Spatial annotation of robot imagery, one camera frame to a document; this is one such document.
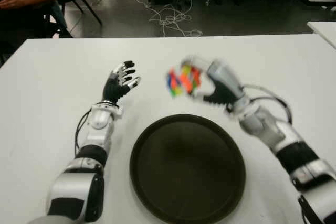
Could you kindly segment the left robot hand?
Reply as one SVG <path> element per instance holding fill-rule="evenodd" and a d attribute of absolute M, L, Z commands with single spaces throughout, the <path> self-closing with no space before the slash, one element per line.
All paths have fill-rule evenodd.
<path fill-rule="evenodd" d="M 136 72 L 134 67 L 135 63 L 129 60 L 111 71 L 103 88 L 102 101 L 117 104 L 120 98 L 139 85 L 141 78 L 132 76 Z"/>

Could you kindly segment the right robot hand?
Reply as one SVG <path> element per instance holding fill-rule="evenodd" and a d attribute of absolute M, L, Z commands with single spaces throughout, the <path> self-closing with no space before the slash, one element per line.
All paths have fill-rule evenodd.
<path fill-rule="evenodd" d="M 251 99 L 229 65 L 222 60 L 206 60 L 196 55 L 185 57 L 181 66 L 195 68 L 210 79 L 214 85 L 212 93 L 189 91 L 189 96 L 196 101 L 215 105 L 224 105 L 229 113 L 239 114 L 246 109 Z"/>

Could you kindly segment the person bare hand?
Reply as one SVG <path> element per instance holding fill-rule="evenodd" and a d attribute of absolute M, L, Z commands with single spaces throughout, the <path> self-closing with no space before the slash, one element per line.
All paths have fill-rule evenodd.
<path fill-rule="evenodd" d="M 16 9 L 22 7 L 22 0 L 1 0 L 1 9 Z"/>

